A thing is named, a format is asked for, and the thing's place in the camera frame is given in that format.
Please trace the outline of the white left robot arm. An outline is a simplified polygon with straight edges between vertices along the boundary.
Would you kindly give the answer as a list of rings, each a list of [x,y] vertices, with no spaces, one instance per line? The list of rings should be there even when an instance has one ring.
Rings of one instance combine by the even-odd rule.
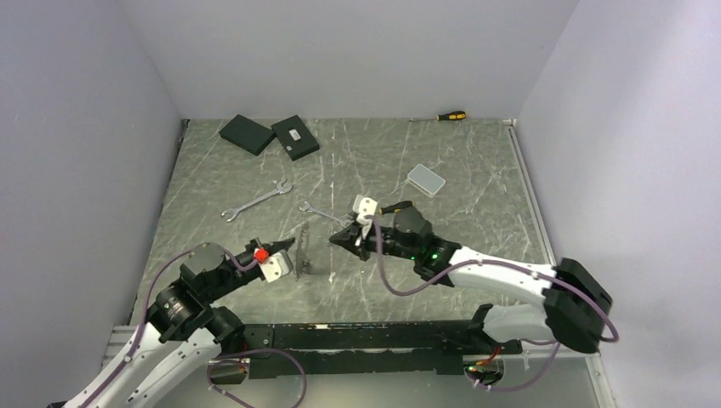
[[[58,407],[152,407],[193,371],[216,358],[266,356],[269,338],[246,335],[246,326],[215,302],[260,280],[271,283],[293,270],[295,240],[250,241],[234,255],[202,243],[180,253],[179,277],[147,297],[133,335],[80,393]]]

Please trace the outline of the metal arc keyring plate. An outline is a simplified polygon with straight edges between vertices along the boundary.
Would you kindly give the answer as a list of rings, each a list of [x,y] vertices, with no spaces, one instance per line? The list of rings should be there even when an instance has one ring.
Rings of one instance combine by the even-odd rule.
[[[309,222],[302,223],[296,234],[296,252],[295,252],[295,276],[299,281],[302,277],[310,275],[313,264],[309,257],[309,238],[310,226]]]

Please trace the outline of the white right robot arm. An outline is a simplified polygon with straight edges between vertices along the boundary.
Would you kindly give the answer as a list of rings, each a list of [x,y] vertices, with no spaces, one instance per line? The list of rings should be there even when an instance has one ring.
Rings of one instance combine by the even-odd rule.
[[[479,306],[468,330],[473,349],[488,353],[498,344],[523,340],[559,343],[584,354],[601,343],[616,343],[620,334],[611,322],[611,295],[577,260],[557,264],[522,263],[476,251],[435,234],[415,208],[395,213],[389,226],[374,215],[359,214],[331,235],[330,243],[366,261],[377,255],[378,270],[387,257],[408,259],[423,279],[422,288],[488,289],[515,300],[514,306]]]

